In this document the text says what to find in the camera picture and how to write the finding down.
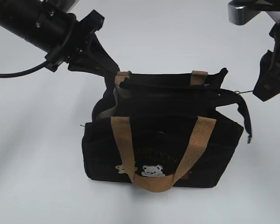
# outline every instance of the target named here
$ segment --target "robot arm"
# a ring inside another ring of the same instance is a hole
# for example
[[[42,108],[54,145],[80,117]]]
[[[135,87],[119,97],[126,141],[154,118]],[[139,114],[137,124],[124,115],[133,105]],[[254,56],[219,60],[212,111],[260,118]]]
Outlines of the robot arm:
[[[228,4],[229,21],[245,25],[261,11],[266,11],[276,22],[270,32],[275,40],[274,51],[268,51],[260,61],[260,76],[253,94],[267,101],[280,93],[280,1],[279,0],[233,0]]]
[[[81,21],[67,13],[77,0],[0,0],[0,26],[44,50],[46,62],[37,68],[51,71],[66,62],[69,70],[82,71],[113,79],[118,65],[105,52],[95,35],[104,17],[93,10]],[[4,74],[18,77],[35,71]]]

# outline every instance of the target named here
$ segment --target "black cable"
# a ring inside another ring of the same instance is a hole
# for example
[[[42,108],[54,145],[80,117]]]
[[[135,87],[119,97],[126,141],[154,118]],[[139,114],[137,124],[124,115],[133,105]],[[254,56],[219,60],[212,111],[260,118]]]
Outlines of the black cable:
[[[36,71],[46,67],[47,65],[49,65],[49,62],[45,61],[44,63],[41,63],[40,65],[37,65],[34,68],[31,68],[26,71],[21,71],[21,72],[17,72],[17,73],[9,73],[9,74],[0,74],[0,78],[16,78],[16,77],[29,75],[33,72],[36,72]]]

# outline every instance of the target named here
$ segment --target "table surface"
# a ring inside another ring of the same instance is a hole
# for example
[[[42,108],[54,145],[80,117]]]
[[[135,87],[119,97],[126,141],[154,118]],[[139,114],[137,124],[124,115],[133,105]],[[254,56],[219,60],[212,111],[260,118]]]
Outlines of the table surface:
[[[226,67],[224,88],[252,90],[259,61],[274,41],[265,13],[247,25],[228,22],[226,0],[81,0],[106,17],[98,38],[121,70],[183,73]],[[25,70],[45,53],[0,28],[0,72]],[[240,144],[213,189],[150,193],[130,184],[96,182],[84,173],[80,126],[105,90],[102,78],[41,70],[0,80],[0,224],[280,224],[280,95],[252,94],[254,139]],[[220,109],[243,123],[236,106]]]

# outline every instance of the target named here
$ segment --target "tan strap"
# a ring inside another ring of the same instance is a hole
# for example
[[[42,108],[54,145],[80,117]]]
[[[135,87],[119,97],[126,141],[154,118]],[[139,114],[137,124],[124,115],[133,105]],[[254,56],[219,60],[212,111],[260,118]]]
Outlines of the tan strap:
[[[174,175],[144,177],[135,174],[135,158],[129,117],[111,117],[114,139],[125,171],[128,173],[132,183],[151,192],[169,190],[194,166],[205,152],[215,124],[215,119],[198,117],[189,139],[188,147]]]
[[[192,71],[190,85],[202,85],[205,83],[207,76],[209,75],[206,71]]]
[[[125,80],[125,78],[130,78],[131,71],[119,71],[115,77],[115,85],[119,87],[120,83]]]

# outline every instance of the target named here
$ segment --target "black fabric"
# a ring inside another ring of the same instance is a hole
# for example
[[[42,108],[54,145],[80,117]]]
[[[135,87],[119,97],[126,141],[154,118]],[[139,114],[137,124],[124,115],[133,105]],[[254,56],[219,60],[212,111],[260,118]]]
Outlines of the black fabric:
[[[97,181],[128,182],[111,127],[111,116],[130,117],[136,173],[143,166],[162,165],[165,175],[173,174],[189,143],[198,116],[216,119],[205,153],[174,186],[211,188],[217,185],[230,162],[244,128],[216,111],[238,104],[244,125],[252,137],[251,121],[244,99],[220,89],[227,70],[208,76],[204,85],[189,86],[190,75],[132,74],[114,93],[105,93],[85,125],[82,140],[84,168]],[[113,107],[110,115],[100,116]]]

